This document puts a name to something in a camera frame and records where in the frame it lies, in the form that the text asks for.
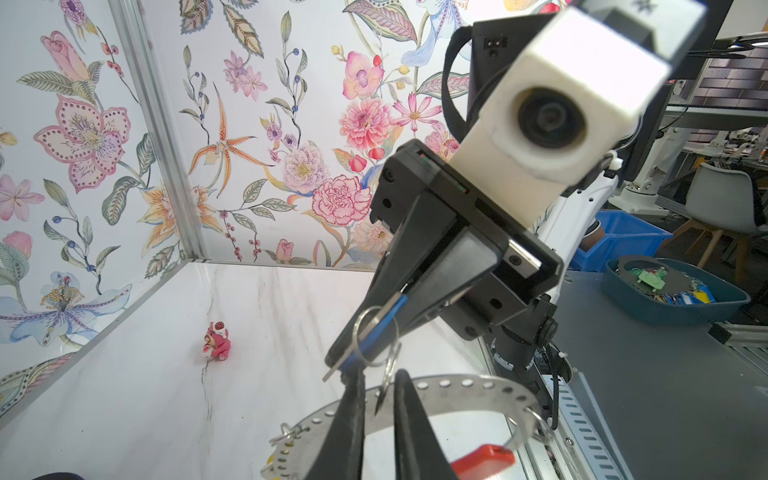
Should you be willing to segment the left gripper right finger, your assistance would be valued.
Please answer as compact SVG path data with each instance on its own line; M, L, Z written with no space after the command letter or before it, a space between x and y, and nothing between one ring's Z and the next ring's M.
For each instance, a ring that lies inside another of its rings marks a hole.
M394 442L396 479L457 479L405 369L395 374Z

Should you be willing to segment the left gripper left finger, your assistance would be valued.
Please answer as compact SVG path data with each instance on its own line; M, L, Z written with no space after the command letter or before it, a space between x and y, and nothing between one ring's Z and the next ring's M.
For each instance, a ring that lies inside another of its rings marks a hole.
M357 480L362 477L366 390L361 369L344 375L345 390L308 480Z

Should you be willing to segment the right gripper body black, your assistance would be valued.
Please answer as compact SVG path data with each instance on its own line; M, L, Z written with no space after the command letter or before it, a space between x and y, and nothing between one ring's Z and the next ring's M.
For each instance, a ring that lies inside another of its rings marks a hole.
M372 221L395 237L425 191L457 193L459 228L475 229L501 250L500 264L465 293L474 291L476 304L491 311L493 319L524 310L557 285L564 270L559 256L418 140L399 147L384 163L371 204Z

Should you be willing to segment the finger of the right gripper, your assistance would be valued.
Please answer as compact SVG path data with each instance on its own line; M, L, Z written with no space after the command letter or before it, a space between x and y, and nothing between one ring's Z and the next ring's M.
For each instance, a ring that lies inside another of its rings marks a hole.
M501 262L502 252L470 227L444 232L401 227L383 262L384 298L408 297L396 316L399 335L419 328Z
M419 194L362 303L326 355L331 373L376 360L398 336L453 309L459 300L458 242L459 195Z

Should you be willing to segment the metal keyring with red handle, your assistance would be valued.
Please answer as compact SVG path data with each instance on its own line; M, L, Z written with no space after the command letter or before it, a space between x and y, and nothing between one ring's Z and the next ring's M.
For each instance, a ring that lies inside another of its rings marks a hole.
M502 446L482 445L450 462L432 427L433 418L491 412L513 424ZM514 452L540 439L547 423L534 394L511 380L488 375L410 377L399 370L385 396L366 389L363 376L341 399L324 405L271 440L264 479L358 479L367 436L392 428L399 479L485 479L514 463Z

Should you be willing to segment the blue key tag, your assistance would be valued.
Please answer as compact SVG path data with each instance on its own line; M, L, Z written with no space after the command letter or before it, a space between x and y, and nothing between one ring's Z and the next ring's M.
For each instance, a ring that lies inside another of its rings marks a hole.
M350 344L334 368L346 372L355 366L382 366L385 361L376 358L383 349L397 345L396 316L407 301L406 295L396 292L383 306L368 307L359 314L353 322Z

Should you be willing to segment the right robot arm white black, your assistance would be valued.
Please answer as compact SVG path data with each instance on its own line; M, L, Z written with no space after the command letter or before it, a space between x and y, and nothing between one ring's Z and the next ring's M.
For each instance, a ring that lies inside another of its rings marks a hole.
M329 349L331 371L375 359L390 343L435 318L467 340L484 338L497 369L526 387L546 419L557 406L534 363L570 373L556 358L555 288L570 256L549 247L424 143L412 140L384 163L370 217L393 234L358 316Z

